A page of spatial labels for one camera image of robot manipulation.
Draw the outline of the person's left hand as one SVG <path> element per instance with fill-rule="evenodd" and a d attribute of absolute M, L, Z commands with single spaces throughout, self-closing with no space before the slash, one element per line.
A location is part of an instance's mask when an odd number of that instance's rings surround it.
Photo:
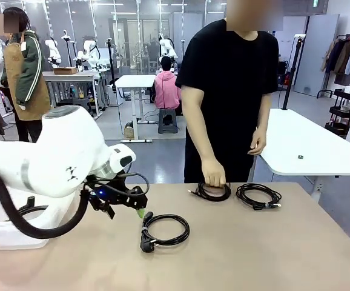
<path fill-rule="evenodd" d="M 260 155 L 266 146 L 266 129 L 257 128 L 253 133 L 252 142 L 250 145 L 249 155 Z"/>

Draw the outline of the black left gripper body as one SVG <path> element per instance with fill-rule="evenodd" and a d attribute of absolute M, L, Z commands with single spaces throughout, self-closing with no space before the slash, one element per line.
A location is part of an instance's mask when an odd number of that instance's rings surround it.
<path fill-rule="evenodd" d="M 112 205 L 123 205 L 135 210 L 144 209 L 148 198 L 146 190 L 140 186 L 129 189 L 126 184 L 127 175 L 117 175 L 113 179 L 100 178 L 98 176 L 87 176 L 86 186 L 93 192 L 89 202 L 96 211 L 107 211 Z"/>

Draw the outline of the person's right hand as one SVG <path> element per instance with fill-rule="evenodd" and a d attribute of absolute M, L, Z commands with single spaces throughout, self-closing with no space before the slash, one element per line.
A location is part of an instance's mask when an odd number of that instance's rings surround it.
<path fill-rule="evenodd" d="M 202 159 L 202 173 L 205 184 L 211 187 L 223 187 L 226 184 L 225 171 L 216 158 Z"/>

